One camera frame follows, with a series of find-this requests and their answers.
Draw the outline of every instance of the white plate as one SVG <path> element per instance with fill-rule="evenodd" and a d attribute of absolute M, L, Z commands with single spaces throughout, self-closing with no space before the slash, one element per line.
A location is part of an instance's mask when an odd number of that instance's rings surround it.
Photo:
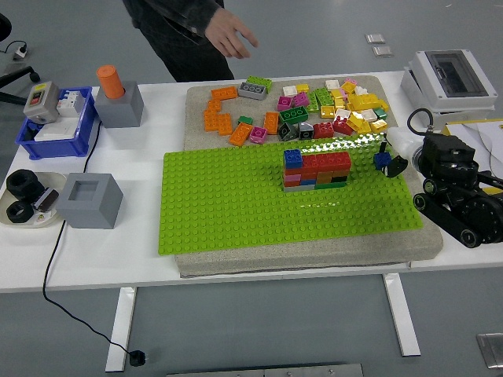
<path fill-rule="evenodd" d="M 66 177 L 63 174 L 44 172 L 34 173 L 45 188 L 50 187 L 55 189 L 58 193 L 61 193 L 63 190 L 64 184 L 66 183 Z M 60 216 L 57 215 L 55 209 L 52 209 L 49 212 L 39 212 L 36 210 L 30 220 L 20 224 L 14 224 L 7 217 L 7 208 L 16 201 L 16 197 L 6 189 L 2 198 L 0 198 L 0 223 L 15 226 L 17 228 L 42 228 L 57 219 L 61 219 Z"/>

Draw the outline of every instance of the black tracked robot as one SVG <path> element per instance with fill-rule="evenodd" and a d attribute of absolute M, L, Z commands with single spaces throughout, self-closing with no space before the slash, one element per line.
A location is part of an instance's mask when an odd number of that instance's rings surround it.
<path fill-rule="evenodd" d="M 479 172 L 473 160 L 475 149 L 455 136 L 434 134 L 432 126 L 418 132 L 410 125 L 419 108 L 407 119 L 407 126 L 416 135 L 424 137 L 418 159 L 419 171 L 426 178 L 424 193 L 413 197 L 415 208 L 466 247 L 503 240 L 503 195 L 488 195 L 481 183 L 503 189 L 503 180 L 491 172 Z"/>

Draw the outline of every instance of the hand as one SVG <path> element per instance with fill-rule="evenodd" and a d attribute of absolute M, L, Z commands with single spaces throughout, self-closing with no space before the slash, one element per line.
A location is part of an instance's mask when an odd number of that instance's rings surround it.
<path fill-rule="evenodd" d="M 224 57 L 236 57 L 238 59 L 250 57 L 250 53 L 237 37 L 237 31 L 239 31 L 252 46 L 259 47 L 259 41 L 253 35 L 252 31 L 250 31 L 239 18 L 223 8 L 217 9 L 206 27 L 204 34 Z"/>

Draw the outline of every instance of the floor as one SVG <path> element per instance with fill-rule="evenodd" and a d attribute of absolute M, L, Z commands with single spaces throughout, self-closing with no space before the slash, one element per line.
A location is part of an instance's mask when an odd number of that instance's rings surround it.
<path fill-rule="evenodd" d="M 503 0 L 228 1 L 260 47 L 231 60 L 237 78 L 400 71 L 418 50 L 470 49 L 500 94 L 503 118 Z M 25 64 L 59 87 L 97 86 L 114 64 L 123 79 L 173 82 L 121 1 L 0 0 L 13 40 L 28 44 Z M 375 58 L 365 34 L 381 33 L 394 56 Z M 12 64 L 11 46 L 0 70 Z M 28 77 L 3 90 L 27 96 Z M 0 178 L 17 150 L 22 107 L 0 104 Z M 496 376 L 475 336 L 503 329 L 501 269 L 406 273 L 402 283 L 421 348 L 403 358 L 381 276 L 148 287 L 138 290 L 130 348 L 147 365 L 124 375 L 361 363 L 365 376 Z M 53 292 L 51 297 L 110 334 L 117 290 Z M 43 300 L 0 295 L 0 375 L 105 375 L 108 345 Z"/>

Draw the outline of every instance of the green lego baseplate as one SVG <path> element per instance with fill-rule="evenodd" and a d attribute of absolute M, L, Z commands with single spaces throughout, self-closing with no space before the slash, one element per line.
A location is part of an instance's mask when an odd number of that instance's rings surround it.
<path fill-rule="evenodd" d="M 423 226 L 402 176 L 373 155 L 382 135 L 291 141 L 164 155 L 159 254 L 184 254 L 397 232 Z M 348 151 L 342 188 L 283 192 L 283 151 Z"/>

